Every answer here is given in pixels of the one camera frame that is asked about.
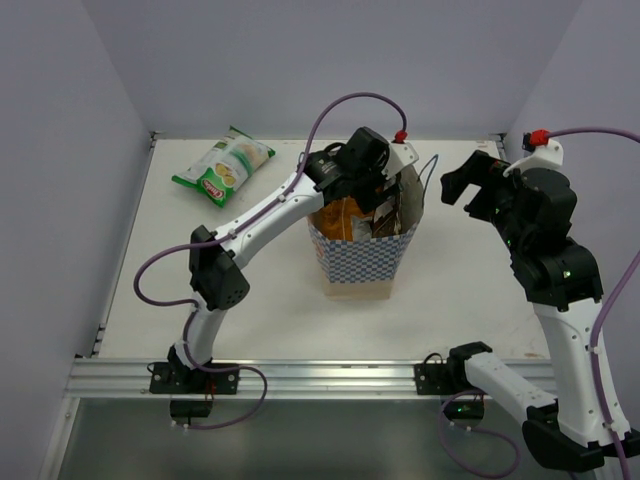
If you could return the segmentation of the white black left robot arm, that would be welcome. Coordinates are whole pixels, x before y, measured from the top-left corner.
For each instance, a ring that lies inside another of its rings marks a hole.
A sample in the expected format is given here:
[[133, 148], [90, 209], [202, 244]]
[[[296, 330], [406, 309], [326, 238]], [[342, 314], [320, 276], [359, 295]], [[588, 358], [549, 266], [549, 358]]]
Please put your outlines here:
[[361, 210], [371, 212], [393, 193], [389, 183], [412, 153], [410, 147], [360, 127], [334, 149], [305, 152], [296, 172], [239, 218], [215, 231], [194, 230], [189, 243], [190, 313], [168, 354], [175, 384], [193, 393], [207, 383], [217, 332], [227, 311], [248, 294], [242, 271], [262, 248], [336, 200], [351, 197]]

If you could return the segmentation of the yellow snack bag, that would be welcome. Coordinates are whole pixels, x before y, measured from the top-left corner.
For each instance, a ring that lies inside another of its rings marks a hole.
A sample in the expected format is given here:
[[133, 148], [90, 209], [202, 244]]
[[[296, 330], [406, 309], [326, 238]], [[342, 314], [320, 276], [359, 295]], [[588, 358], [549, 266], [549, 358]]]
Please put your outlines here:
[[316, 228], [329, 240], [358, 241], [371, 233], [371, 213], [364, 213], [352, 197], [331, 202], [317, 214]]

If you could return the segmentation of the dark brown snack bag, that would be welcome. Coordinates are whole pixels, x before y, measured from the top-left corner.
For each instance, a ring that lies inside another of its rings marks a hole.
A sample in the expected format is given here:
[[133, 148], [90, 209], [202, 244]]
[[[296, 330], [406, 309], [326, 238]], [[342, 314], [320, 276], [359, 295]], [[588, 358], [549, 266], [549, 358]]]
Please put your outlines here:
[[384, 186], [385, 190], [391, 190], [390, 196], [379, 205], [371, 221], [373, 238], [383, 238], [399, 235], [401, 232], [401, 206], [402, 189], [398, 180], [389, 181]]

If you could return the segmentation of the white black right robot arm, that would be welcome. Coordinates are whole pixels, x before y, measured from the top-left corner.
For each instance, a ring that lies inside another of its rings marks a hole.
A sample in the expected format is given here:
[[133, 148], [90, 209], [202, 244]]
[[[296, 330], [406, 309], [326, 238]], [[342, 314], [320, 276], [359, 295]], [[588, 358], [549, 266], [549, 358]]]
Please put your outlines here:
[[534, 386], [482, 342], [451, 349], [445, 379], [451, 389], [477, 389], [521, 426], [532, 457], [544, 468], [582, 473], [606, 458], [638, 456], [639, 433], [615, 392], [599, 315], [604, 313], [597, 261], [569, 236], [577, 196], [558, 170], [515, 166], [475, 151], [441, 178], [441, 200], [453, 205], [470, 185], [479, 190], [464, 210], [492, 224], [510, 254], [511, 269], [539, 320], [556, 394]]

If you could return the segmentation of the green Chuba chips bag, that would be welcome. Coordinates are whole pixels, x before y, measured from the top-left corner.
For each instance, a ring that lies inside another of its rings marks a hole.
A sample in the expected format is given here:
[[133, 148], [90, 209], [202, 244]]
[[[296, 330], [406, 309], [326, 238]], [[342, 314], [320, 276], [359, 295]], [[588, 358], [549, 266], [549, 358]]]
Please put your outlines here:
[[276, 154], [234, 126], [188, 169], [171, 181], [195, 189], [214, 205], [223, 208], [237, 190]]

